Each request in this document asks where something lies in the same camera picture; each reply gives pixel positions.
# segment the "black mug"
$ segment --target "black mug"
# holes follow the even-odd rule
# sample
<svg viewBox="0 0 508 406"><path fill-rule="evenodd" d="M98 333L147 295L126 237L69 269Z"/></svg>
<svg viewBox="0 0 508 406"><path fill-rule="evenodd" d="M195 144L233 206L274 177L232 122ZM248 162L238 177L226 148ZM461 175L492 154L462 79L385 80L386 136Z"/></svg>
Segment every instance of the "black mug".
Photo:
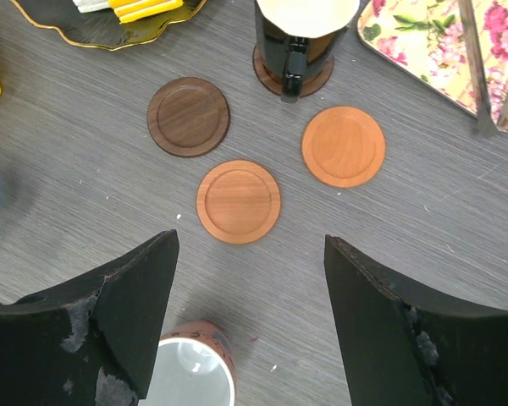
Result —
<svg viewBox="0 0 508 406"><path fill-rule="evenodd" d="M303 84L309 79L316 78L322 72L335 45L348 31L350 21L359 7L359 2L357 2L357 8L351 16L344 17L344 25L316 38L287 34L270 20L270 16L263 14L257 0L255 4L257 46L263 64L271 76L282 83L280 99L283 102L295 103L301 95ZM313 21L312 24L319 24L319 22Z"/></svg>

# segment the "round coaster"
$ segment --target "round coaster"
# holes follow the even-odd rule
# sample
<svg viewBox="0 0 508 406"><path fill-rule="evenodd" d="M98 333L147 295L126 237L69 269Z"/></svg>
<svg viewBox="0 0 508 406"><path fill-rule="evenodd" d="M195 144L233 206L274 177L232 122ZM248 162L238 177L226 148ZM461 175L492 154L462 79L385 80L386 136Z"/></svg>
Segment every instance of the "round coaster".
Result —
<svg viewBox="0 0 508 406"><path fill-rule="evenodd" d="M318 180L352 188L370 180L382 167L386 144L377 122L354 107L331 107L307 125L303 159Z"/></svg>
<svg viewBox="0 0 508 406"><path fill-rule="evenodd" d="M252 243L277 222L279 186L257 163L221 163L202 180L196 207L203 227L213 237L230 244Z"/></svg>
<svg viewBox="0 0 508 406"><path fill-rule="evenodd" d="M282 81L275 74L271 73L263 63L262 54L258 49L257 45L254 47L254 53L252 54L252 63L254 64L254 71L256 72L257 78L262 82L269 91L275 95L280 95L282 89ZM329 80L329 76L333 72L334 57L332 56L323 66L322 72L315 78L310 78L303 82L301 88L301 97L310 96L322 89L322 87Z"/></svg>
<svg viewBox="0 0 508 406"><path fill-rule="evenodd" d="M229 128L229 108L222 92L198 78L164 85L151 99L146 122L154 141L166 152L183 157L207 154Z"/></svg>

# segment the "white object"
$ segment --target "white object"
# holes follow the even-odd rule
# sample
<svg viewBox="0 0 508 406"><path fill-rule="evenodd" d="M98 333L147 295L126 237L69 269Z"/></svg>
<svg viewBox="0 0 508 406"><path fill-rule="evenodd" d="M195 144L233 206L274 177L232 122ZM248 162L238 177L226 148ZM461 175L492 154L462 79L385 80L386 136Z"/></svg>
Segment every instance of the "white object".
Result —
<svg viewBox="0 0 508 406"><path fill-rule="evenodd" d="M74 3L80 13L91 13L110 8L108 0L74 0Z"/></svg>
<svg viewBox="0 0 508 406"><path fill-rule="evenodd" d="M234 406L235 384L224 360L187 337L160 340L151 385L139 406Z"/></svg>
<svg viewBox="0 0 508 406"><path fill-rule="evenodd" d="M257 0L266 19L289 36L319 38L350 23L360 0Z"/></svg>

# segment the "wooden coaster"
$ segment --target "wooden coaster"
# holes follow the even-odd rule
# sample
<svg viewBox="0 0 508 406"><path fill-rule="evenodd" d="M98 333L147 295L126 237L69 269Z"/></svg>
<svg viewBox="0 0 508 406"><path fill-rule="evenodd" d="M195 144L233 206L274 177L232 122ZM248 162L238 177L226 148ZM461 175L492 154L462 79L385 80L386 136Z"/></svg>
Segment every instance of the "wooden coaster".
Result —
<svg viewBox="0 0 508 406"><path fill-rule="evenodd" d="M254 71L256 72L257 78L262 82L269 91L274 93L275 95L279 95L282 93L282 81L280 77L271 73L263 63L262 54L258 49L257 45L254 47L254 53L252 54L252 63L254 64ZM315 78L310 78L303 82L303 87L301 88L301 97L310 96L312 93L315 93L322 89L322 87L329 80L329 76L333 72L334 66L334 57L331 58L324 64L322 68L322 72Z"/></svg>
<svg viewBox="0 0 508 406"><path fill-rule="evenodd" d="M318 180L353 188L382 167L386 144L377 122L354 107L331 107L307 125L301 145L306 167Z"/></svg>
<svg viewBox="0 0 508 406"><path fill-rule="evenodd" d="M196 207L203 227L213 237L230 244L252 243L277 222L279 186L257 163L221 163L202 180Z"/></svg>
<svg viewBox="0 0 508 406"><path fill-rule="evenodd" d="M201 156L216 148L228 133L229 108L213 84L181 78L154 95L146 122L164 151L183 157Z"/></svg>

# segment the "table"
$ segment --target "table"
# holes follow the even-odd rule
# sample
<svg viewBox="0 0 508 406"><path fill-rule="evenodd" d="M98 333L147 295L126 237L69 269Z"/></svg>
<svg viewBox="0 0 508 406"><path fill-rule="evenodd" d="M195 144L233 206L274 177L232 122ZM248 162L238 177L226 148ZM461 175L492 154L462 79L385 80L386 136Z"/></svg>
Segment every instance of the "table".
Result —
<svg viewBox="0 0 508 406"><path fill-rule="evenodd" d="M472 117L367 50L354 30L327 85L285 105L257 81L254 39L247 0L211 0L159 41L119 52L71 47L0 0L0 302L177 228L164 330L207 318L229 334L237 405L351 404L324 234L508 310L508 135L475 136ZM232 114L224 143L190 160L161 151L146 129L152 95L180 76L213 82ZM356 189L320 184L301 159L308 121L340 104L369 112L386 136L382 171ZM203 176L235 158L267 167L283 196L276 228L239 247L213 239L195 208Z"/></svg>

